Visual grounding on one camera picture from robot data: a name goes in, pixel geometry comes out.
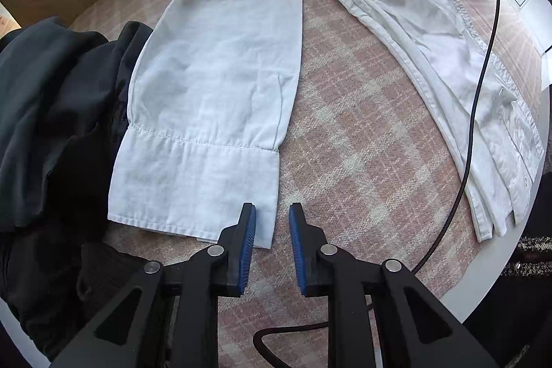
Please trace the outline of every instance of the pink plaid fabric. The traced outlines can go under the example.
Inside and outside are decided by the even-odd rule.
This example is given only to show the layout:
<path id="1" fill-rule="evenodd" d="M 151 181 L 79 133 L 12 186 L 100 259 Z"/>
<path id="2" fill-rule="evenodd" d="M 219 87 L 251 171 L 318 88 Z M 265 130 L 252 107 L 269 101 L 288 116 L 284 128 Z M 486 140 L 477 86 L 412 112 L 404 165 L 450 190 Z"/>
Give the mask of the pink plaid fabric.
<path id="1" fill-rule="evenodd" d="M 72 27 L 115 39 L 129 20 L 154 27 L 169 2 L 100 0 Z M 462 2 L 488 39 L 495 0 Z M 536 117 L 540 58 L 507 4 L 495 49 Z M 307 220 L 322 227 L 328 241 L 357 258 L 379 263 L 394 257 L 412 267 L 439 232 L 460 185 L 445 142 L 405 72 L 337 0 L 304 0 L 302 69 L 280 158 L 272 249 L 254 251 L 246 295 L 220 301 L 220 364 L 227 368 L 264 366 L 251 340 L 256 330 L 326 319 L 326 302 L 302 298 L 296 286 L 288 229 L 292 202 L 303 204 Z M 106 242 L 163 263 L 185 260 L 206 246 L 118 223 L 110 225 Z M 464 198 L 419 277 L 441 296 L 478 250 Z M 267 342 L 292 366 L 326 366 L 325 330 Z"/>

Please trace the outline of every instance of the wooden floor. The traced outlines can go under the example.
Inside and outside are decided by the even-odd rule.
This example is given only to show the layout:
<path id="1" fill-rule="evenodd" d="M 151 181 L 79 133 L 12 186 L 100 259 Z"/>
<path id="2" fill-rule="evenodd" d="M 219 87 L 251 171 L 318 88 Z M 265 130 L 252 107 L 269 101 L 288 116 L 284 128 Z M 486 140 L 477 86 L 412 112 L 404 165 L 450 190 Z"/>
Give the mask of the wooden floor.
<path id="1" fill-rule="evenodd" d="M 19 28 L 19 24 L 17 24 L 13 19 L 0 15 L 0 38 L 16 28 Z"/>

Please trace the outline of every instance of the white fabric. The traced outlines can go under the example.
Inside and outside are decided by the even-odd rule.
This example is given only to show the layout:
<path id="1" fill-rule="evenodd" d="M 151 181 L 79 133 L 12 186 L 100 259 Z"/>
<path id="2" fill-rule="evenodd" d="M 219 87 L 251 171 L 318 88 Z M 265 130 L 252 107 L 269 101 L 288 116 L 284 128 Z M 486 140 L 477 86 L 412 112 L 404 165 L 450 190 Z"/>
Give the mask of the white fabric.
<path id="1" fill-rule="evenodd" d="M 423 97 L 461 174 L 475 88 L 487 46 L 459 0 L 339 0 L 378 36 Z M 493 54 L 476 113 L 466 187 L 479 240 L 525 217 L 544 154 L 536 125 L 512 78 Z"/>
<path id="2" fill-rule="evenodd" d="M 217 240 L 244 202 L 270 248 L 303 0 L 172 0 L 129 87 L 109 218 Z"/>
<path id="3" fill-rule="evenodd" d="M 423 97 L 463 173 L 486 46 L 459 0 L 339 0 L 390 49 Z M 109 218 L 215 240 L 244 202 L 256 246 L 272 242 L 279 157 L 293 107 L 302 0 L 173 0 L 129 89 Z M 528 207 L 544 154 L 510 75 L 492 56 L 479 100 L 466 193 L 479 240 Z"/>

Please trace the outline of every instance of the ribbed cuff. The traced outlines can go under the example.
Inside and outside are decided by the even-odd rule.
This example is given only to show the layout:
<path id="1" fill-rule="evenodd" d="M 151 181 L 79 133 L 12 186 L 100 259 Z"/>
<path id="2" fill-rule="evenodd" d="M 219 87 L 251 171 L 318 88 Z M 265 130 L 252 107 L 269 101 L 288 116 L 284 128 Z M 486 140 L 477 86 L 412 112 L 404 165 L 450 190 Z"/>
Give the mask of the ribbed cuff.
<path id="1" fill-rule="evenodd" d="M 193 143 L 129 127 L 115 160 L 108 218 L 217 240 L 250 202 L 257 210 L 255 246 L 270 248 L 279 164 L 277 151 Z"/>

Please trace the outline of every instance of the black cable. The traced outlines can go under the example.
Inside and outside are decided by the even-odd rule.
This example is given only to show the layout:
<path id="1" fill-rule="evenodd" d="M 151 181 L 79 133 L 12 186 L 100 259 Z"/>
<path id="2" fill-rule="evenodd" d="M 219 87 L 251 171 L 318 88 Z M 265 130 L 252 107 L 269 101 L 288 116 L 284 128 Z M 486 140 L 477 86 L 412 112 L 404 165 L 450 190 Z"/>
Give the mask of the black cable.
<path id="1" fill-rule="evenodd" d="M 425 265 L 425 263 L 428 261 L 431 255 L 435 252 L 435 250 L 441 243 L 441 240 L 443 240 L 443 237 L 446 234 L 446 231 L 451 226 L 452 219 L 454 217 L 454 214 L 456 214 L 456 210 L 458 209 L 458 205 L 460 204 L 462 195 L 464 195 L 467 178 L 470 174 L 471 153 L 472 153 L 473 144 L 474 144 L 475 110 L 477 109 L 477 101 L 479 100 L 479 93 L 481 92 L 483 78 L 485 77 L 485 72 L 487 71 L 487 64 L 489 63 L 489 58 L 491 56 L 492 45 L 495 42 L 496 28 L 499 24 L 499 11 L 500 11 L 500 0 L 496 0 L 495 21 L 492 24 L 491 36 L 489 38 L 489 47 L 487 48 L 487 53 L 485 54 L 485 61 L 483 62 L 483 67 L 481 68 L 481 74 L 479 75 L 479 82 L 477 83 L 477 88 L 475 89 L 474 103 L 471 106 L 470 126 L 468 131 L 468 138 L 467 138 L 466 167 L 464 169 L 464 176 L 462 177 L 462 182 L 460 183 L 460 189 L 458 189 L 456 199 L 454 200 L 451 211 L 449 212 L 449 215 L 446 218 L 445 223 L 441 228 L 441 231 L 433 241 L 433 244 L 431 245 L 430 249 L 427 250 L 427 253 L 424 255 L 423 258 L 420 259 L 420 262 L 418 262 L 414 267 L 414 269 L 412 270 L 412 273 L 414 274 L 420 271 L 420 269 Z M 373 305 L 369 304 L 367 305 L 367 308 L 368 308 L 368 311 L 370 311 L 373 309 Z M 287 363 L 280 360 L 277 356 L 274 355 L 272 351 L 269 350 L 269 348 L 267 348 L 267 346 L 263 342 L 263 337 L 271 334 L 284 334 L 289 332 L 302 332 L 306 330 L 323 329 L 323 328 L 326 328 L 327 326 L 328 326 L 328 322 L 325 321 L 323 323 L 314 323 L 312 325 L 286 326 L 286 327 L 280 327 L 280 328 L 261 329 L 257 331 L 253 336 L 253 346 L 259 352 L 261 357 L 264 360 L 266 360 L 268 363 L 270 363 L 274 368 L 292 368 Z"/>

